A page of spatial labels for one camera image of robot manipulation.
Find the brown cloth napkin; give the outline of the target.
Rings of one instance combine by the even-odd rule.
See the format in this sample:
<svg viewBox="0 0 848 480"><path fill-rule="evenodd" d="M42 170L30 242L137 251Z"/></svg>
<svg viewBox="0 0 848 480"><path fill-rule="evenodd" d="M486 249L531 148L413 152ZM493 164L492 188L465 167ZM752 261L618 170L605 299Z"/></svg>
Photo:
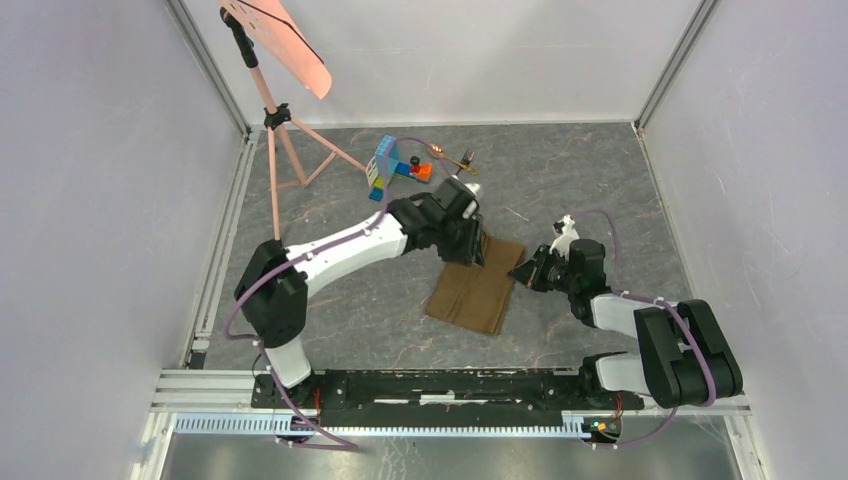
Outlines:
<svg viewBox="0 0 848 480"><path fill-rule="evenodd" d="M500 333L514 288L509 272L524 262L526 247L488 234L483 254L482 267L445 265L426 315L480 334Z"/></svg>

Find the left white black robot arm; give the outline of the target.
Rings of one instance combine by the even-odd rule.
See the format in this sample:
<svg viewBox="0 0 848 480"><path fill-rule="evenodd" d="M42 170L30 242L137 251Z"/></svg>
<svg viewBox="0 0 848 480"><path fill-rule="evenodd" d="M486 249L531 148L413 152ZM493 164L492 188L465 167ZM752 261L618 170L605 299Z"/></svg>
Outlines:
<svg viewBox="0 0 848 480"><path fill-rule="evenodd" d="M309 300L329 284L376 262L435 248L446 263L484 263L481 187L456 177L434 191L388 202L368 219L319 240L286 246L260 244L234 292L234 311L253 331L277 380L275 392L290 407L314 394L312 366L301 334Z"/></svg>

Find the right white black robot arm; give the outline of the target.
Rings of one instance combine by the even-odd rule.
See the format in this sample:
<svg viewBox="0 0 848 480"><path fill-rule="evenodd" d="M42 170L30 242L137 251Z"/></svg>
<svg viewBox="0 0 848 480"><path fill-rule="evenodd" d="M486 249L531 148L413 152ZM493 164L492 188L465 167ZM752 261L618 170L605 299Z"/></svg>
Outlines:
<svg viewBox="0 0 848 480"><path fill-rule="evenodd" d="M618 392L648 396L666 409L707 407L742 394L741 369L706 301L669 302L616 292L608 284L605 260L601 243L577 239L566 251L541 245L509 273L529 290L564 294L571 314L584 325L637 342L635 353L585 360L589 374L577 382L585 405L602 408Z"/></svg>

